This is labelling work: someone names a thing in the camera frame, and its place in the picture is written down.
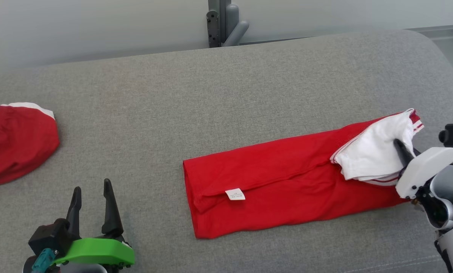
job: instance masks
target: white fabric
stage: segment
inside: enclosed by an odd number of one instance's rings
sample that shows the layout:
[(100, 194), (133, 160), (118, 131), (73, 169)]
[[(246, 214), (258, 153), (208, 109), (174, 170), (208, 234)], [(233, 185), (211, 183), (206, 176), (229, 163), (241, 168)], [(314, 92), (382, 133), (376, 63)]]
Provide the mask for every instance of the white fabric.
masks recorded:
[(47, 109), (44, 109), (40, 107), (38, 104), (34, 104), (32, 102), (14, 102), (12, 104), (1, 104), (2, 107), (26, 107), (26, 108), (34, 108), (38, 109), (43, 114), (46, 114), (47, 116), (51, 116), (53, 119), (55, 119), (55, 116), (53, 115), (53, 112)]
[(341, 173), (346, 180), (396, 185), (403, 165), (393, 141), (401, 140), (413, 154), (412, 138), (423, 128), (418, 117), (415, 122), (410, 119), (414, 112), (414, 109), (408, 109), (373, 123), (338, 149), (331, 156), (331, 162), (342, 167)]

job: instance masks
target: folded red shirt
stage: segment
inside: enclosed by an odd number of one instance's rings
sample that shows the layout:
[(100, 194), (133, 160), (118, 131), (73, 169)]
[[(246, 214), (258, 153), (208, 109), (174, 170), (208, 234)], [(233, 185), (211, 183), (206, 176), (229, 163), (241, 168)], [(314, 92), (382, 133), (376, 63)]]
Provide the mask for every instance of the folded red shirt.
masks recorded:
[(60, 141), (53, 112), (30, 102), (0, 106), (0, 184), (38, 168)]
[[(330, 162), (380, 119), (185, 160), (195, 236), (328, 220), (404, 202), (393, 186), (345, 180), (341, 167)], [(225, 191), (233, 189), (244, 200), (230, 200)]]

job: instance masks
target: couch cushion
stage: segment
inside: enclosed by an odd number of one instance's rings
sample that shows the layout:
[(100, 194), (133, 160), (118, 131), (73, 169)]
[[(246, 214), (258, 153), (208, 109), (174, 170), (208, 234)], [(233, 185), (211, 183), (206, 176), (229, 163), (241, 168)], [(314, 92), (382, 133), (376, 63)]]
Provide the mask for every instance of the couch cushion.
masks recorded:
[(137, 264), (128, 272), (442, 272), (434, 232), (410, 204), (196, 240), (182, 161), (417, 109), (419, 150), (453, 123), (453, 69), (411, 31), (348, 33), (231, 48), (58, 64), (0, 76), (0, 104), (54, 112), (61, 145), (0, 185), (0, 272), (67, 213), (81, 186), (81, 235), (100, 235), (110, 178)]

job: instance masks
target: white tag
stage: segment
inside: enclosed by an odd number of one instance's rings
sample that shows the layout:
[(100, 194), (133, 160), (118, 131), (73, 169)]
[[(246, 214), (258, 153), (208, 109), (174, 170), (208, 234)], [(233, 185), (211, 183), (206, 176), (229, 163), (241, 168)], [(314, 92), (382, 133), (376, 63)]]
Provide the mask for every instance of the white tag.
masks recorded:
[(225, 192), (230, 200), (245, 200), (245, 195), (239, 188), (234, 188), (233, 190), (225, 190)]

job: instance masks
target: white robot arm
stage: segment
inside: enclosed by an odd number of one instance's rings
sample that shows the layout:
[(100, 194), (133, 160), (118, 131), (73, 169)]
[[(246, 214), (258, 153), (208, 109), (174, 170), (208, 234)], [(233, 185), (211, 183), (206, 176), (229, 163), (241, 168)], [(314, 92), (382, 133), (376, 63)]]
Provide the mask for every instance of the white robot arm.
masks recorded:
[(421, 205), (436, 229), (436, 249), (453, 273), (453, 124), (448, 124), (439, 139), (445, 147), (432, 147), (413, 158), (400, 141), (398, 154), (406, 166), (396, 185), (400, 197)]

